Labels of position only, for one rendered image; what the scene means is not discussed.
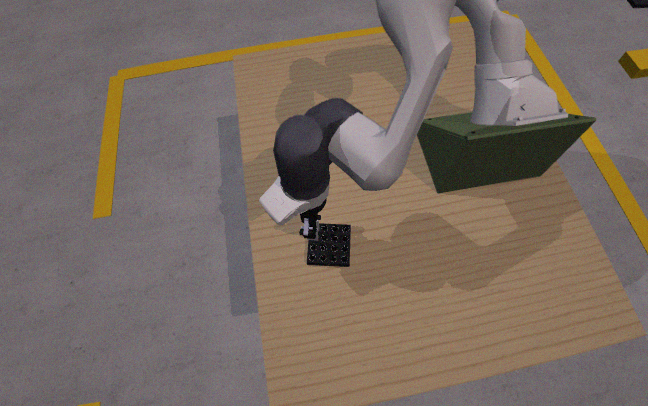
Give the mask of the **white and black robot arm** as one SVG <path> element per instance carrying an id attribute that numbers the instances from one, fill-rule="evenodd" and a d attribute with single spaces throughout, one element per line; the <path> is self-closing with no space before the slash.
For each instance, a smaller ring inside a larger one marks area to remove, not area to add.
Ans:
<path id="1" fill-rule="evenodd" d="M 406 69 L 387 129 L 342 98 L 310 108 L 305 113 L 314 112 L 310 116 L 288 118 L 273 149 L 279 176 L 259 199 L 266 213 L 280 226 L 320 206 L 329 194 L 332 162 L 367 191 L 389 189 L 401 176 L 453 49 L 454 6 L 471 23 L 476 64 L 482 65 L 475 65 L 471 123 L 519 126 L 567 118 L 565 108 L 558 110 L 555 91 L 532 75 L 532 63 L 525 60 L 522 20 L 501 12 L 498 1 L 376 0 L 381 24 Z"/>

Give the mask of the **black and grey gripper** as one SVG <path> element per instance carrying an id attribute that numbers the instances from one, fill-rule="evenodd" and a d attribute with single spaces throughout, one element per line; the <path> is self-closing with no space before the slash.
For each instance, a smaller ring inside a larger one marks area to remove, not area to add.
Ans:
<path id="1" fill-rule="evenodd" d="M 307 238 L 307 240 L 316 240 L 318 241 L 318 231 L 319 231 L 319 220 L 321 220 L 321 215 L 318 215 L 318 213 L 324 208 L 326 204 L 327 198 L 324 200 L 324 202 L 313 209 L 309 209 L 301 214 L 301 221 L 304 223 L 304 226 L 301 226 L 301 229 L 299 231 L 300 235 L 303 235 L 304 238 Z M 308 236 L 311 235 L 312 236 Z M 314 236 L 314 237 L 313 237 Z M 308 239 L 309 238 L 309 239 Z"/>

